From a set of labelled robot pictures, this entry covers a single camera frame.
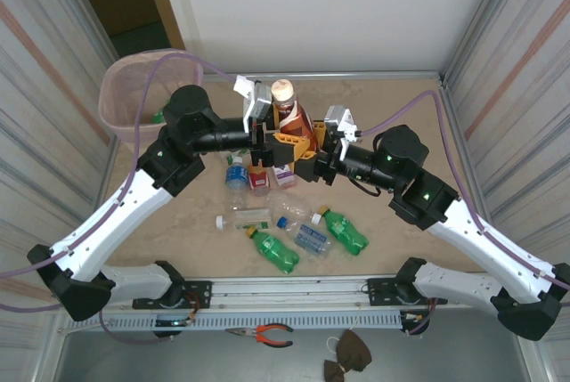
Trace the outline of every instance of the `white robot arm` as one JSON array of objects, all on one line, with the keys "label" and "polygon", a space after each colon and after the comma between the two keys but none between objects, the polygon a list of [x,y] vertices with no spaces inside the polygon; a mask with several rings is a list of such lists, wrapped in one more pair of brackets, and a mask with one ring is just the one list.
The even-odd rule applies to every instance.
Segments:
[{"label": "white robot arm", "polygon": [[[277,161],[294,161],[295,152],[276,142],[272,134],[264,134],[261,122],[252,120],[246,132],[242,118],[218,118],[206,92],[195,85],[177,90],[163,112],[167,126],[139,159],[129,191],[109,219],[69,251],[75,238],[116,202],[120,188],[67,238],[50,249],[36,246],[28,253],[30,262],[38,263],[54,254],[69,252],[38,272],[77,321],[91,317],[110,302],[144,297],[173,305],[180,299],[183,277],[167,262],[135,268],[109,267],[105,262],[143,220],[167,204],[204,169],[200,153],[247,148],[254,163],[261,160],[270,166]],[[478,231],[457,192],[421,168],[428,149],[407,126],[387,130],[379,148],[370,151],[348,143],[343,134],[338,134],[338,126],[354,125],[352,117],[348,121],[342,109],[329,110],[322,151],[311,158],[298,159],[296,174],[309,182],[323,178],[327,184],[341,174],[394,193],[390,207],[396,215],[453,244],[489,273],[455,272],[411,258],[396,275],[406,293],[472,305],[496,314],[505,327],[519,336],[540,339],[556,320],[559,301],[566,291],[537,277]],[[354,135],[350,134],[349,142],[353,141]],[[482,223],[519,258],[552,278],[570,280],[567,264],[553,266],[543,262]]]}]

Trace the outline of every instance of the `clear plastic bottle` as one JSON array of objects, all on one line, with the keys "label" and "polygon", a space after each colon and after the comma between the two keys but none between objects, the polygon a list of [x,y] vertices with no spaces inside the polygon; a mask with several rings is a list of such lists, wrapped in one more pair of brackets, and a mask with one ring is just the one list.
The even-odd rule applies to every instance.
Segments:
[{"label": "clear plastic bottle", "polygon": [[285,273],[291,273],[299,263],[299,255],[287,248],[273,235],[249,228],[247,235],[253,240],[259,254]]},{"label": "clear plastic bottle", "polygon": [[295,244],[309,253],[324,256],[329,251],[329,238],[324,233],[319,232],[314,224],[282,217],[277,222],[277,227],[283,229],[295,241]]},{"label": "clear plastic bottle", "polygon": [[269,192],[266,202],[276,223],[283,216],[292,220],[309,220],[313,216],[308,202],[282,191]]},{"label": "clear plastic bottle", "polygon": [[256,229],[267,229],[271,225],[271,213],[269,208],[236,210],[216,217],[216,228],[220,231],[229,228],[236,230],[248,229],[251,226]]},{"label": "clear plastic bottle", "polygon": [[279,112],[279,130],[284,134],[310,139],[309,150],[319,150],[313,121],[299,104],[291,82],[287,79],[275,81],[271,85],[271,93]]},{"label": "clear plastic bottle", "polygon": [[241,210],[246,206],[248,188],[248,170],[243,166],[241,157],[234,157],[232,164],[225,172],[225,189],[229,209]]}]

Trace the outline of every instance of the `brown cloth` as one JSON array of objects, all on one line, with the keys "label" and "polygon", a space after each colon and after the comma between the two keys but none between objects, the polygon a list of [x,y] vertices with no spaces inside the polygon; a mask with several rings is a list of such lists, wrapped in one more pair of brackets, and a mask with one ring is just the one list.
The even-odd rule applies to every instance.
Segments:
[{"label": "brown cloth", "polygon": [[344,382],[349,370],[363,371],[372,362],[368,346],[352,330],[346,330],[337,344],[338,362],[324,362],[326,382]]}]

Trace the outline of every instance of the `red-handled pliers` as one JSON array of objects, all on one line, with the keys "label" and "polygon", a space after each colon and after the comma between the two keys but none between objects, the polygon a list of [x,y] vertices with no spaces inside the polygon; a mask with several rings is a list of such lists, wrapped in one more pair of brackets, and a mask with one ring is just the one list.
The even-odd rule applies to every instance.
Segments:
[{"label": "red-handled pliers", "polygon": [[270,324],[266,324],[264,326],[257,326],[255,329],[247,329],[245,327],[237,327],[235,329],[226,329],[228,333],[232,333],[233,335],[238,336],[249,336],[254,337],[257,342],[261,342],[262,344],[266,344],[271,348],[286,348],[287,346],[293,345],[293,342],[290,340],[286,342],[278,342],[276,340],[268,339],[267,337],[261,335],[264,331],[271,330],[271,329],[280,329],[280,330],[287,330],[289,332],[293,331],[291,327],[286,324],[280,324],[279,322],[272,322]]}]

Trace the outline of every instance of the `mesh basket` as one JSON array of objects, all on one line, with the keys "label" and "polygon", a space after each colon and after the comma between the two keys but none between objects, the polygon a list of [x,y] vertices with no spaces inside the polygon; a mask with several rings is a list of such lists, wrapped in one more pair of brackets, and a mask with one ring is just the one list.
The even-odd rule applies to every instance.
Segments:
[{"label": "mesh basket", "polygon": [[[172,53],[185,52],[158,50],[129,55],[116,61],[105,73],[99,94],[99,116],[121,141],[134,143],[134,118],[147,76],[161,57]],[[202,76],[198,63],[183,58],[169,59],[159,66],[142,110],[139,128],[142,146],[154,142],[165,125],[152,124],[153,115],[167,104],[176,89],[202,85]]]}]

